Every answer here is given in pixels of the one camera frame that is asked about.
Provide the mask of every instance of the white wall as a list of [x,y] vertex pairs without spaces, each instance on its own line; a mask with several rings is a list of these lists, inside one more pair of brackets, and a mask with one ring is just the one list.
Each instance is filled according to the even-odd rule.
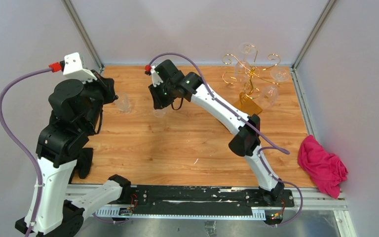
[[[76,51],[96,68],[61,1],[0,0],[0,92],[16,77]],[[26,79],[4,99],[9,127],[33,154],[48,124],[47,98],[63,79],[61,73]],[[0,236],[22,236],[14,224],[27,214],[35,177],[27,156],[0,126]]]
[[379,236],[379,1],[338,1],[298,72],[318,140],[349,170],[355,229]]
[[199,64],[220,64],[244,42],[258,62],[277,53],[292,64],[327,0],[80,1],[75,8],[105,64],[147,64],[180,52]]

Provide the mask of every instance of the black cable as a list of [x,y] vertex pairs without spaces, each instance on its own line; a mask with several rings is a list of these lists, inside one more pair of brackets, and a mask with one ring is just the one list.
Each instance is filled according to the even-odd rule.
[[99,114],[99,125],[98,125],[98,131],[96,134],[99,134],[101,132],[101,127],[102,127],[102,109],[101,109],[101,112]]
[[184,98],[181,98],[181,103],[179,104],[179,107],[177,109],[174,108],[174,103],[172,102],[171,107],[173,110],[179,110],[182,107],[182,103],[184,102]]

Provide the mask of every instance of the pink cloth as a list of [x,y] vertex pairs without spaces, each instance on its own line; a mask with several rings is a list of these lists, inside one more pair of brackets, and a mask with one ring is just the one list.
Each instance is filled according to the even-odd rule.
[[338,198],[339,183],[346,180],[348,170],[337,155],[327,153],[312,135],[300,145],[299,165],[322,193]]

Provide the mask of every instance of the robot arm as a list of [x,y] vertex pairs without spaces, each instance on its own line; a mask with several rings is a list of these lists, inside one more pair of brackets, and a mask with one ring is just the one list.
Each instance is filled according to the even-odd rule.
[[260,119],[257,115],[248,116],[237,110],[211,89],[216,98],[238,113],[239,117],[235,116],[212,98],[207,90],[209,85],[203,84],[199,75],[191,72],[184,76],[170,60],[165,60],[156,67],[146,68],[145,73],[152,76],[153,83],[149,86],[149,91],[152,94],[155,109],[169,106],[176,98],[185,98],[207,110],[235,136],[230,141],[229,148],[248,162],[258,180],[264,199],[270,202],[279,199],[284,190],[284,184],[273,179],[272,175],[276,178],[278,176],[269,166],[264,154],[261,153],[265,165],[271,171],[268,173],[257,155],[261,148],[258,135],[241,121],[243,118],[259,129]]
[[[127,198],[130,192],[130,182],[114,175],[98,189],[65,200],[74,169],[79,168],[80,178],[89,173],[92,149],[83,146],[89,141],[88,136],[98,134],[96,126],[98,120],[101,126],[103,105],[118,97],[114,80],[84,68],[78,53],[65,56],[60,65],[68,80],[59,83],[49,96],[50,122],[40,133],[36,149],[43,177],[42,192],[35,189],[26,217],[15,223],[15,228],[24,234],[32,226],[37,236],[72,237],[92,213],[111,201]],[[38,195],[40,205],[32,223]]]

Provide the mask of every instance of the wood grain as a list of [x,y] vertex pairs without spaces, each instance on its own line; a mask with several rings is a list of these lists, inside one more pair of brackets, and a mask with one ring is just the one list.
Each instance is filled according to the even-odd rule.
[[[231,103],[238,99],[237,87],[221,79],[228,67],[200,68],[208,83],[224,99]],[[179,69],[185,74],[194,71],[188,66]],[[132,184],[258,185],[245,160],[228,148],[232,135],[205,110],[184,101],[179,111],[170,109],[163,118],[156,118],[148,90],[151,77],[144,74],[142,66],[108,66],[104,76],[115,79],[117,92],[127,92],[132,112],[124,115],[114,104],[104,106],[102,131],[90,137],[87,144],[94,148],[91,173],[83,180],[76,176],[74,183],[104,183],[111,175],[118,174]],[[270,79],[269,72],[264,72],[263,77]],[[259,88],[270,85],[262,80],[255,83]],[[307,131],[294,86],[290,80],[278,89],[276,104],[260,114],[261,131],[291,154],[266,150],[266,158],[283,180],[301,187],[314,187],[297,164],[298,149]]]

